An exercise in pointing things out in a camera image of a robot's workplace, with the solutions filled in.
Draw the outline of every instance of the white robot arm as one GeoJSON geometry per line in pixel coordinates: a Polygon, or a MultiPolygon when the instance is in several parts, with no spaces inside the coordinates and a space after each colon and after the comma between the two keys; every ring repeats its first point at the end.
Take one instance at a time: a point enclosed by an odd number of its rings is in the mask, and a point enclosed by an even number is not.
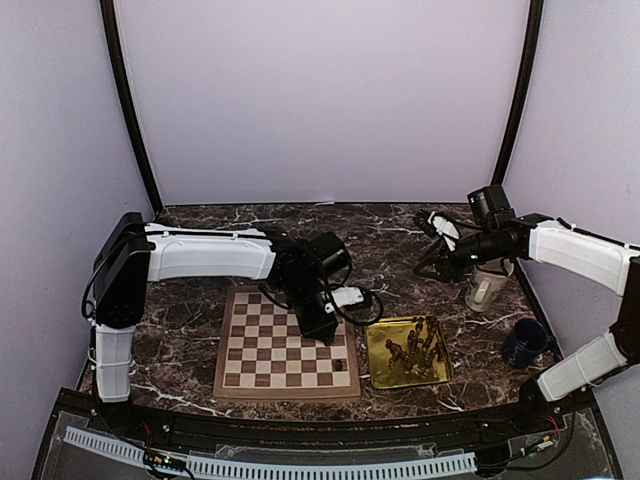
{"type": "Polygon", "coordinates": [[[522,258],[556,265],[589,278],[623,296],[618,321],[610,330],[536,378],[547,402],[593,385],[620,369],[640,362],[640,248],[591,234],[566,222],[532,214],[516,218],[500,186],[469,195],[477,226],[474,235],[460,238],[452,219],[420,214],[416,224],[440,237],[440,249],[421,259],[440,281],[460,281],[472,265],[501,257],[522,258]]]}
{"type": "MultiPolygon", "coordinates": [[[[303,336],[330,344],[336,315],[353,322],[341,307],[379,301],[364,288],[331,286],[328,277],[345,267],[350,271],[349,253],[331,232],[307,241],[275,231],[180,229],[145,224],[137,213],[123,216],[94,263],[83,299],[83,315],[95,326],[92,357],[99,398],[105,403],[129,399],[131,347],[147,282],[203,276],[264,280],[272,291],[284,293],[303,336]]],[[[380,303],[373,321],[381,316],[380,303]]]]}

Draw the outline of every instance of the marble table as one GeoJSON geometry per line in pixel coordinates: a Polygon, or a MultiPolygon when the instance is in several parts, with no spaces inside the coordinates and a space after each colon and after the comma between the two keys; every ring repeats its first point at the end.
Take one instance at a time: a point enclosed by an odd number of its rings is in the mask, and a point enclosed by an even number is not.
{"type": "MultiPolygon", "coordinates": [[[[362,395],[336,404],[215,401],[213,379],[227,289],[238,278],[174,279],[149,284],[146,314],[134,339],[135,402],[172,411],[289,421],[366,421],[469,411],[515,402],[519,385],[553,362],[550,353],[528,371],[507,367],[500,346],[513,324],[533,318],[512,278],[484,314],[464,303],[467,283],[438,283],[411,269],[430,243],[412,222],[420,209],[471,221],[463,204],[225,205],[166,208],[157,221],[187,228],[246,229],[277,225],[292,235],[334,231],[353,257],[350,283],[378,292],[385,317],[438,317],[454,366],[447,384],[376,390],[368,376],[364,332],[356,344],[362,395]]],[[[90,390],[85,373],[82,391],[90,390]]]]}

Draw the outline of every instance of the chessboard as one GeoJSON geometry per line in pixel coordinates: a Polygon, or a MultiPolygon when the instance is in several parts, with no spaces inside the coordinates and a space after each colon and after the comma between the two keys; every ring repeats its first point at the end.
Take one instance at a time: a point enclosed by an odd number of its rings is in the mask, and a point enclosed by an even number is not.
{"type": "Polygon", "coordinates": [[[232,287],[213,396],[225,401],[332,402],[360,396],[353,326],[340,319],[332,345],[303,338],[293,311],[257,287],[232,287]]]}

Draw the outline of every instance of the lavender wall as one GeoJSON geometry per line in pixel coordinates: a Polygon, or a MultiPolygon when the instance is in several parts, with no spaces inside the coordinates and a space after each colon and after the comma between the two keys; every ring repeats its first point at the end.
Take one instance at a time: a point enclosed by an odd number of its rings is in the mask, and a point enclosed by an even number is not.
{"type": "Polygon", "coordinates": [[[0,472],[29,478],[88,328],[79,302],[119,216],[150,208],[99,2],[0,2],[0,472]]]}
{"type": "MultiPolygon", "coordinates": [[[[506,187],[517,211],[562,215],[640,243],[640,3],[545,6],[506,187]]],[[[565,354],[604,333],[620,301],[588,280],[527,265],[565,354]]],[[[596,390],[627,478],[640,472],[640,370],[596,390]]]]}
{"type": "Polygon", "coordinates": [[[493,172],[528,4],[118,1],[165,203],[464,201],[493,172]]]}

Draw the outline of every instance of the dark blue cup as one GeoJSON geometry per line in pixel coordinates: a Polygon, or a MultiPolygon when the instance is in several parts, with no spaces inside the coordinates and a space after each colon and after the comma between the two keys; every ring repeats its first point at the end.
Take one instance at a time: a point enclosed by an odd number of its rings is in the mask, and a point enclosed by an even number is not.
{"type": "Polygon", "coordinates": [[[513,368],[524,370],[547,349],[549,335],[540,322],[522,319],[513,326],[502,344],[502,359],[513,368]]]}

